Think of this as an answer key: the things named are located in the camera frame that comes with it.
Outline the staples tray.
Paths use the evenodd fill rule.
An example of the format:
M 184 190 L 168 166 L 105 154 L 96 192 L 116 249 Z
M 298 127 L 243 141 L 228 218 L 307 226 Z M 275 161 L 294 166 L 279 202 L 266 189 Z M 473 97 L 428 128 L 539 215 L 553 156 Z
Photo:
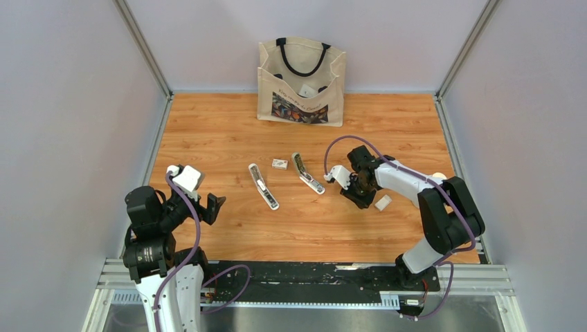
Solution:
M 391 202 L 391 197 L 385 194 L 374 204 L 374 206 L 378 211 L 382 212 L 391 204 Z

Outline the grey stapler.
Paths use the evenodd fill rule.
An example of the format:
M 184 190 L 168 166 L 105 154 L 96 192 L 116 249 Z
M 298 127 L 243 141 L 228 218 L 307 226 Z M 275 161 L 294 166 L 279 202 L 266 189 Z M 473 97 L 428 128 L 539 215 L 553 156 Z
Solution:
M 291 155 L 292 162 L 296 168 L 299 179 L 310 187 L 317 194 L 324 194 L 325 188 L 321 185 L 306 169 L 304 162 L 302 161 L 301 155 L 298 152 L 294 152 Z

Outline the white stapler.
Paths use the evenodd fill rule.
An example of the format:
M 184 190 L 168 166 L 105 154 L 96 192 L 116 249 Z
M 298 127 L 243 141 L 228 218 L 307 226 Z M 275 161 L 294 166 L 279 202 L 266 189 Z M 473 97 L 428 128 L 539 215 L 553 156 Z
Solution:
M 257 191 L 260 193 L 261 197 L 264 199 L 264 201 L 270 207 L 271 210 L 277 210 L 280 207 L 280 205 L 277 202 L 275 196 L 272 195 L 269 188 L 267 187 L 258 165 L 255 163 L 251 163 L 248 166 L 248 169 L 253 179 L 253 182 L 255 183 Z

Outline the white staples box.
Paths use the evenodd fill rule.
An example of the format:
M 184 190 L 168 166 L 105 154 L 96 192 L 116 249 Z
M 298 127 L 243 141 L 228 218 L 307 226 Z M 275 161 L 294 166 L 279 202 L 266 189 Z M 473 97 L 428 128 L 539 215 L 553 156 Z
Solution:
M 281 169 L 281 170 L 287 170 L 288 165 L 289 165 L 288 160 L 277 159 L 277 158 L 274 158 L 271 163 L 272 168 Z

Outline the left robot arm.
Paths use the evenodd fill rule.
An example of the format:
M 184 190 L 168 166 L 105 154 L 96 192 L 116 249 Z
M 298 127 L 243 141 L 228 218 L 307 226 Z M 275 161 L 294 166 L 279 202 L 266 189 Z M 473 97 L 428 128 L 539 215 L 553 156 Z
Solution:
M 176 192 L 167 199 L 142 186 L 126 197 L 131 224 L 125 236 L 124 266 L 141 297 L 150 331 L 199 331 L 201 287 L 211 267 L 199 246 L 178 251 L 173 230 L 192 216 Z

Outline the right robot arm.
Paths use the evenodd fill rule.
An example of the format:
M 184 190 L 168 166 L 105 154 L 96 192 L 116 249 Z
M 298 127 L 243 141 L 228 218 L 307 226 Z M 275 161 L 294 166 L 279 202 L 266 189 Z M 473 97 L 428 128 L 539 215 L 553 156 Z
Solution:
M 358 208 L 370 207 L 379 190 L 392 190 L 419 209 L 424 236 L 395 260 L 395 281 L 401 288 L 413 289 L 434 265 L 485 232 L 485 222 L 462 178 L 416 172 L 389 156 L 372 155 L 364 145 L 347 158 L 351 170 L 336 166 L 335 180 L 341 195 Z

